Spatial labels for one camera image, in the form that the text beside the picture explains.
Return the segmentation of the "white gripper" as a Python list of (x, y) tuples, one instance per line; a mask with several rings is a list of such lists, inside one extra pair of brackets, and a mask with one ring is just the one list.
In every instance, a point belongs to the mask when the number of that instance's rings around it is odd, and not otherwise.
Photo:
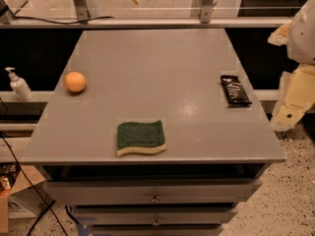
[(270, 121), (275, 131), (292, 129), (315, 104), (315, 0), (307, 2), (287, 22), (272, 32), (268, 42), (287, 44), (287, 55), (299, 65), (280, 78), (279, 99)]

